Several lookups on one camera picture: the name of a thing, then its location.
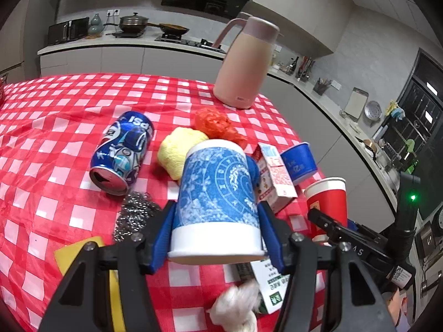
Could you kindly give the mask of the round metal plate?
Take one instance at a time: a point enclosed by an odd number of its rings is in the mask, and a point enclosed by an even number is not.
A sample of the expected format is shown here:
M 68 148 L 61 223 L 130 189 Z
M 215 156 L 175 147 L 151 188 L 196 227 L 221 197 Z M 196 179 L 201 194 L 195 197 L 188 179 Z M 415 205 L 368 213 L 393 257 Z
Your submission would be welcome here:
M 377 122 L 382 116 L 382 108 L 380 104 L 375 100 L 367 102 L 364 107 L 364 115 L 369 121 Z

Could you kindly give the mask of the steel wool scrubber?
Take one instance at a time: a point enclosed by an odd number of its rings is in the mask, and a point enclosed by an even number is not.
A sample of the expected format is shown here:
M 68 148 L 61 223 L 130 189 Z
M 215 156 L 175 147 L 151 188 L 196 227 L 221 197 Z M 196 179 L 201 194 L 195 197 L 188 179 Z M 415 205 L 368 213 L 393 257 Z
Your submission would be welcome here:
M 113 241 L 120 242 L 127 236 L 140 232 L 147 225 L 147 221 L 160 211 L 160 206 L 153 202 L 150 194 L 133 190 L 123 199 L 113 232 Z

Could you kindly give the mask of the blue Pepsi can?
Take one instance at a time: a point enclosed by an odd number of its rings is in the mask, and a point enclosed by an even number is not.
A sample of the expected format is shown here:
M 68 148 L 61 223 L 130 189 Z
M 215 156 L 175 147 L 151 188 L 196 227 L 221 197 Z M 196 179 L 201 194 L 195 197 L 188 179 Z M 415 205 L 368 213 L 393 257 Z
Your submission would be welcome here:
M 120 115 L 93 153 L 92 182 L 108 194 L 126 195 L 137 180 L 154 132 L 153 123 L 144 114 L 127 111 Z

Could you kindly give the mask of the yellow sponge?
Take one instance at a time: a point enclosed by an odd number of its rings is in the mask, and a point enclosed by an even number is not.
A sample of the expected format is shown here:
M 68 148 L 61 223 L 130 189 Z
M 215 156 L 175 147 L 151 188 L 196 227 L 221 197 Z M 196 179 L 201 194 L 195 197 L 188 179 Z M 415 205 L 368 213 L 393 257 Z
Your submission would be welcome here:
M 102 237 L 95 236 L 67 245 L 54 252 L 54 258 L 56 260 L 56 264 L 58 265 L 58 268 L 63 275 L 66 274 L 71 263 L 74 261 L 74 259 L 76 258 L 77 254 L 79 253 L 83 245 L 91 241 L 97 243 L 99 247 L 103 247 L 105 245 Z M 111 315 L 113 320 L 114 331 L 126 332 L 125 323 L 123 320 L 121 300 L 120 300 L 117 271 L 110 272 L 109 281 L 110 281 L 110 306 L 111 306 Z

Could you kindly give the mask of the white cutting board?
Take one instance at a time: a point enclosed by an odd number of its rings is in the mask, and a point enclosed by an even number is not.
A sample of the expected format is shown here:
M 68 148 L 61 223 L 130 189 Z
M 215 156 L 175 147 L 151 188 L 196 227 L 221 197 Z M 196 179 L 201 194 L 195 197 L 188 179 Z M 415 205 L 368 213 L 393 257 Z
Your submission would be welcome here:
M 366 106 L 368 97 L 368 92 L 365 92 L 364 90 L 358 88 L 353 88 L 351 96 L 349 97 L 349 100 L 344 109 L 345 114 L 349 116 L 353 121 L 358 121 L 364 110 L 364 107 Z

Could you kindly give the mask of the crumpled white tissue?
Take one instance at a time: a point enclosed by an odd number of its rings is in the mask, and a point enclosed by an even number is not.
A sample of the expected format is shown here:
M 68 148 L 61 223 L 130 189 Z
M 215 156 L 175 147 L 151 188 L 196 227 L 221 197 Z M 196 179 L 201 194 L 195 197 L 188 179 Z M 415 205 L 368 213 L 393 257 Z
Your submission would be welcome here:
M 231 286 L 207 310 L 211 322 L 227 332 L 257 331 L 254 310 L 260 303 L 259 293 L 259 285 L 254 279 L 241 286 Z

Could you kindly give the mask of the green white paper packet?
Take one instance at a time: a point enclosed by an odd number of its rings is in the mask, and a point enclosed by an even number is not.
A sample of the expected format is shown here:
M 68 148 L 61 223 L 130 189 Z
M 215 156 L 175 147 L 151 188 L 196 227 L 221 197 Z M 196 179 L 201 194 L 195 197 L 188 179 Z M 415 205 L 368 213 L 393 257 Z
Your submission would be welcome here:
M 236 264 L 242 282 L 254 279 L 259 286 L 260 303 L 255 310 L 260 314 L 272 314 L 282 307 L 289 276 L 281 275 L 270 259 Z

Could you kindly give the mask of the utensil holder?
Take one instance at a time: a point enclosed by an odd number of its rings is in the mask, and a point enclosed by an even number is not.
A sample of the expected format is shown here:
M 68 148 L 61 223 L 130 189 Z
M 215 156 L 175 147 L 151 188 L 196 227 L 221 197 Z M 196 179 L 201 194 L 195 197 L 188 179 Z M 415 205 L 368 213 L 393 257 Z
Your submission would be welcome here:
M 319 78 L 313 87 L 313 91 L 318 95 L 323 95 L 329 89 L 332 83 L 331 79 Z

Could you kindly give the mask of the pink thermos jug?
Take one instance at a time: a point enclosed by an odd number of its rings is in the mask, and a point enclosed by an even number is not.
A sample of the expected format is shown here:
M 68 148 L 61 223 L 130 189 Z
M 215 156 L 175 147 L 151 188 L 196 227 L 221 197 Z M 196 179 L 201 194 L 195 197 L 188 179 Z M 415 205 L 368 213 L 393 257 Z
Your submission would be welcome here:
M 259 17 L 236 18 L 228 22 L 213 46 L 218 47 L 236 25 L 241 30 L 224 57 L 213 94 L 228 106 L 246 110 L 254 103 L 267 76 L 280 29 Z

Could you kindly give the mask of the orange plastic bag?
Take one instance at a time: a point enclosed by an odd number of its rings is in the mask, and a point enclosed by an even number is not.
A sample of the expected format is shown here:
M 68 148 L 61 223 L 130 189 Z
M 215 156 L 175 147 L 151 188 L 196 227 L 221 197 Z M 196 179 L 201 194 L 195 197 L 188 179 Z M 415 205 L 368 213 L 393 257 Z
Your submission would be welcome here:
M 247 138 L 238 132 L 232 121 L 223 112 L 214 108 L 202 108 L 194 114 L 194 127 L 210 139 L 225 139 L 242 149 L 248 145 Z

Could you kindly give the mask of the black microwave oven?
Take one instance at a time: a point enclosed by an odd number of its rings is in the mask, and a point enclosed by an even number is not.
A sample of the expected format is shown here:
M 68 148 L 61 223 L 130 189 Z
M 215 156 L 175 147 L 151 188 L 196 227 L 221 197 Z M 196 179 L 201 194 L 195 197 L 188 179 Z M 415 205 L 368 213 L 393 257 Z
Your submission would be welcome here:
M 89 17 L 69 20 L 51 25 L 48 28 L 47 42 L 49 46 L 79 40 L 88 35 Z

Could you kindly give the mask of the gas stove top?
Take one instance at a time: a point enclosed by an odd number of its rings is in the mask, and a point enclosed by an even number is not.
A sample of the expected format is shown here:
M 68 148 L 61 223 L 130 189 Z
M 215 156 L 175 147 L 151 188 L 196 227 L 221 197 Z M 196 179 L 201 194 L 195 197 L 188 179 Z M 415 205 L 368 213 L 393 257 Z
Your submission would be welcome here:
M 192 47 L 197 47 L 200 49 L 211 50 L 214 52 L 226 54 L 226 51 L 222 48 L 221 45 L 219 45 L 218 47 L 215 47 L 215 46 L 213 46 L 212 42 L 209 42 L 208 40 L 205 40 L 205 39 L 200 39 L 200 40 L 194 41 L 194 40 L 189 40 L 189 39 L 185 39 L 185 38 L 165 38 L 163 36 L 160 36 L 158 38 L 155 38 L 155 41 L 161 41 L 161 42 L 165 42 L 165 43 L 175 43 L 175 44 L 180 44 L 180 45 L 184 45 L 184 46 L 192 46 Z

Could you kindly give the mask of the blue patterned paper cup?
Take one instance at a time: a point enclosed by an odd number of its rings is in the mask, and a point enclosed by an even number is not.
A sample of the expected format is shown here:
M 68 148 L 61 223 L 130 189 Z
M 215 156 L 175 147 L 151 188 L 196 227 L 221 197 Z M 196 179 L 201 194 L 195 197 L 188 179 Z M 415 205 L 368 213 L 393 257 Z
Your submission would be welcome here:
M 186 155 L 168 259 L 178 264 L 236 264 L 264 255 L 242 148 L 223 139 L 197 144 Z

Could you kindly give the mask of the yellow knitted cloth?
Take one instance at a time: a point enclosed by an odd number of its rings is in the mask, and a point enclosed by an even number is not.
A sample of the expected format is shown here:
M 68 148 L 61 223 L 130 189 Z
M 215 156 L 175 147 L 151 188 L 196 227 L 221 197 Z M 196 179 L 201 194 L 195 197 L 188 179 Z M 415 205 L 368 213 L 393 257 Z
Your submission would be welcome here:
M 178 127 L 161 142 L 157 153 L 158 163 L 174 181 L 178 181 L 182 178 L 189 150 L 208 139 L 209 137 L 199 130 Z

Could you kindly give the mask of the frying pan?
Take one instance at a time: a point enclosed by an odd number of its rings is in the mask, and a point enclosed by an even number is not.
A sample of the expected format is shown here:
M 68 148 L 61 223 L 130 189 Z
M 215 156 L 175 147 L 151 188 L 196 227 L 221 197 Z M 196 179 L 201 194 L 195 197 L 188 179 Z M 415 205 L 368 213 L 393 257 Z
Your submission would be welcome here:
M 184 34 L 189 32 L 189 29 L 181 26 L 181 25 L 173 25 L 173 24 L 167 24 L 167 23 L 159 23 L 155 24 L 152 22 L 148 22 L 146 24 L 147 26 L 160 28 L 160 30 L 166 34 L 166 35 L 174 35 L 178 37 L 182 37 Z

